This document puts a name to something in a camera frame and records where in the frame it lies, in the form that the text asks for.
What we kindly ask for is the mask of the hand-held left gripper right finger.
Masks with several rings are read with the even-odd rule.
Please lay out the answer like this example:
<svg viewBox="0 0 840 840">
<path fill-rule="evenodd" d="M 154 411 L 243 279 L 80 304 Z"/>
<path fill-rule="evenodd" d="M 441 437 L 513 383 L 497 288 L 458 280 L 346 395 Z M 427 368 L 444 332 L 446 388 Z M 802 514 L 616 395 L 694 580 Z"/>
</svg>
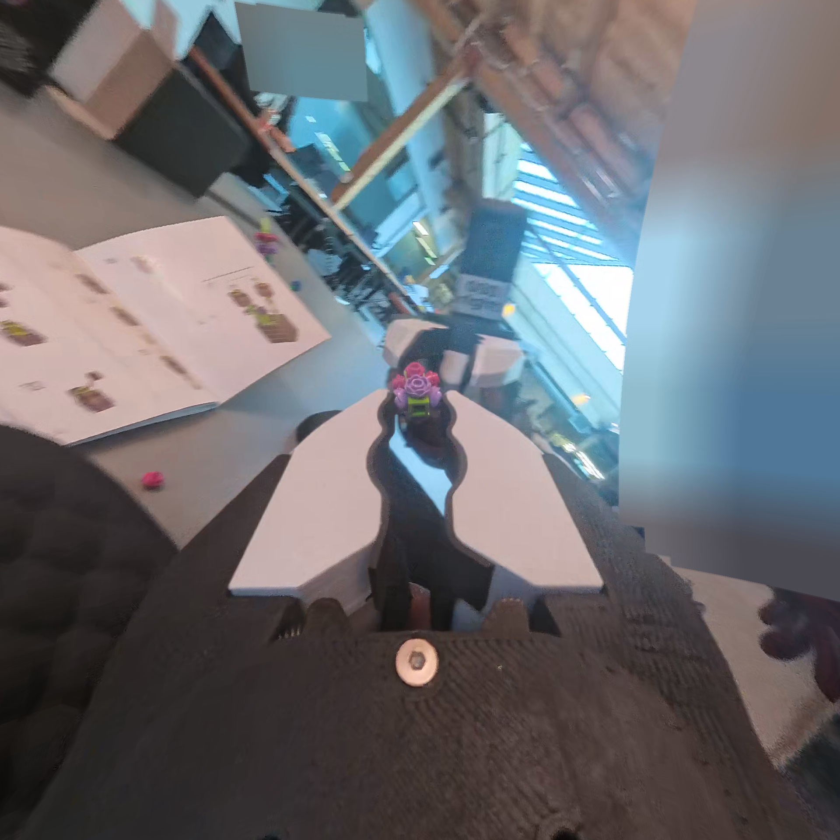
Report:
<svg viewBox="0 0 840 840">
<path fill-rule="evenodd" d="M 550 466 L 568 471 L 523 433 L 449 392 L 448 429 L 459 457 L 449 520 L 461 550 L 490 566 L 488 596 L 594 594 L 603 579 Z"/>
</svg>

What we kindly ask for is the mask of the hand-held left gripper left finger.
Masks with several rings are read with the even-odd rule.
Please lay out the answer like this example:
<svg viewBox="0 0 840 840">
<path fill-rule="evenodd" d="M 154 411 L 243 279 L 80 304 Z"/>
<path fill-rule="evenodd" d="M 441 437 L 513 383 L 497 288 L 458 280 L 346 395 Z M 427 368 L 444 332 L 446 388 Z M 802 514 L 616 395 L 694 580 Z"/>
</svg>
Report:
<svg viewBox="0 0 840 840">
<path fill-rule="evenodd" d="M 381 388 L 312 431 L 293 450 L 228 583 L 234 596 L 332 598 L 347 613 L 371 595 L 385 537 L 385 499 L 372 452 L 383 440 Z"/>
</svg>

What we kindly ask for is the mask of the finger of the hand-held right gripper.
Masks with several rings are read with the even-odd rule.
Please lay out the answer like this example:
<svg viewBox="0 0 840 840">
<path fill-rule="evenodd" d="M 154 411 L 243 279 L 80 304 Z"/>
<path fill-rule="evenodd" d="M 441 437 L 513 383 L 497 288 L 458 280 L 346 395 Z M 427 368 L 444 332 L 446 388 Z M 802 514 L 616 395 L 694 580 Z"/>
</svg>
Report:
<svg viewBox="0 0 840 840">
<path fill-rule="evenodd" d="M 438 360 L 449 346 L 447 324 L 420 318 L 400 318 L 389 325 L 383 344 L 383 358 L 392 370 L 402 370 L 412 362 Z"/>
<path fill-rule="evenodd" d="M 442 357 L 444 391 L 496 389 L 516 382 L 527 356 L 520 344 L 498 337 L 473 337 L 446 349 Z"/>
</svg>

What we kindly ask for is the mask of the purple pink toy flower assembly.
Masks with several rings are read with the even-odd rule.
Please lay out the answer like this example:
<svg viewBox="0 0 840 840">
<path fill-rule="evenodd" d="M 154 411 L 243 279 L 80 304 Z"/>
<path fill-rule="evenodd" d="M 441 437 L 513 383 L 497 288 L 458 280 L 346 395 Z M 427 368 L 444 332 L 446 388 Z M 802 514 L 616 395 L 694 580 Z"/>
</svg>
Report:
<svg viewBox="0 0 840 840">
<path fill-rule="evenodd" d="M 420 361 L 409 363 L 392 378 L 391 391 L 396 412 L 407 423 L 431 419 L 443 394 L 438 373 Z"/>
</svg>

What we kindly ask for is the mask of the grey desk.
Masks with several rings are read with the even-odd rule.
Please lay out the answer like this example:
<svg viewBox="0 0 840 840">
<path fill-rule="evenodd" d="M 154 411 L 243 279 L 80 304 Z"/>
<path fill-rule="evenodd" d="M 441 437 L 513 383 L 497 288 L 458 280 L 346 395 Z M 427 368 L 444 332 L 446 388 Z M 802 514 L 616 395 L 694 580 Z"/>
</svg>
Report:
<svg viewBox="0 0 840 840">
<path fill-rule="evenodd" d="M 225 215 L 251 236 L 264 216 L 230 174 L 192 199 L 70 117 L 42 90 L 32 99 L 2 85 L 2 225 L 74 249 L 137 230 Z M 345 408 L 385 385 L 371 325 L 339 302 L 282 235 L 276 267 L 299 280 L 298 298 L 331 340 L 293 360 L 216 410 L 85 444 L 82 451 L 134 495 L 171 540 L 186 546 L 278 455 L 300 421 Z M 140 480 L 160 471 L 164 487 Z"/>
</svg>

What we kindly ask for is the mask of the white instruction booklet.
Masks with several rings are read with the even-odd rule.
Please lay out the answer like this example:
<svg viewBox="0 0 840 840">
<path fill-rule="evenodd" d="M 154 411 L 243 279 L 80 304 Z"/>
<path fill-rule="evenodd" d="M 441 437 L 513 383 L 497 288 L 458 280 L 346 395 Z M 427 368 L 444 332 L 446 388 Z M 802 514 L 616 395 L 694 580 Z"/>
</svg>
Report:
<svg viewBox="0 0 840 840">
<path fill-rule="evenodd" d="M 78 445 L 213 410 L 330 340 L 226 216 L 72 249 L 1 230 L 2 425 Z"/>
</svg>

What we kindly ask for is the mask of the person's beige printed shirt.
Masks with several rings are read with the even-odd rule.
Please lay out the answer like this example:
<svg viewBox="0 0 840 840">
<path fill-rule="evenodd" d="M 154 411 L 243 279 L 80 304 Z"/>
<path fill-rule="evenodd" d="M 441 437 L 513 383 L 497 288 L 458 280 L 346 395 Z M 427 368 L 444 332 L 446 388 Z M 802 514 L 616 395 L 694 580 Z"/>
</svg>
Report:
<svg viewBox="0 0 840 840">
<path fill-rule="evenodd" d="M 759 609 L 770 600 L 768 586 L 675 566 L 673 570 L 700 604 L 764 751 L 783 768 L 837 711 L 816 687 L 812 660 L 804 656 L 780 661 L 760 649 L 765 625 Z"/>
</svg>

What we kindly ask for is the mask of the black quilted pad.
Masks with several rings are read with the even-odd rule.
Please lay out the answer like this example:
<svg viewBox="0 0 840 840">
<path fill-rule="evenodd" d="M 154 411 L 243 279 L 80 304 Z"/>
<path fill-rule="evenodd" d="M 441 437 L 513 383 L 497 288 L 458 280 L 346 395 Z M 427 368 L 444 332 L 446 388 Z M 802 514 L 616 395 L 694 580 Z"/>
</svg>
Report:
<svg viewBox="0 0 840 840">
<path fill-rule="evenodd" d="M 1 428 L 1 838 L 59 770 L 113 649 L 176 546 L 73 448 Z"/>
</svg>

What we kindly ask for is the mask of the black box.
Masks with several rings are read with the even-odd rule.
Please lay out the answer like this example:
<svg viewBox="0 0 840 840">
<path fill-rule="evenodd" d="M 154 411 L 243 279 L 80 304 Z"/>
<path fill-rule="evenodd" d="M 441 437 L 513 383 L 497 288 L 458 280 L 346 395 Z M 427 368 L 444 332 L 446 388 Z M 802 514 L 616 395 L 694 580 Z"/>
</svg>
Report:
<svg viewBox="0 0 840 840">
<path fill-rule="evenodd" d="M 245 128 L 179 65 L 113 142 L 194 198 L 240 164 L 251 145 Z"/>
</svg>

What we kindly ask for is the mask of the cardboard box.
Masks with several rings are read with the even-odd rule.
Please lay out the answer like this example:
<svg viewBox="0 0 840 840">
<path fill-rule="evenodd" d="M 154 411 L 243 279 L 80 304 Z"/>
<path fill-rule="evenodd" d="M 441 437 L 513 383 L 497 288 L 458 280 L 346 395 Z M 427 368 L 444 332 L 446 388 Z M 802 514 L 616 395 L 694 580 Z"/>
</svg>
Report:
<svg viewBox="0 0 840 840">
<path fill-rule="evenodd" d="M 144 23 L 126 2 L 97 2 L 49 70 L 49 94 L 98 137 L 114 140 L 171 75 L 179 21 L 151 2 Z"/>
</svg>

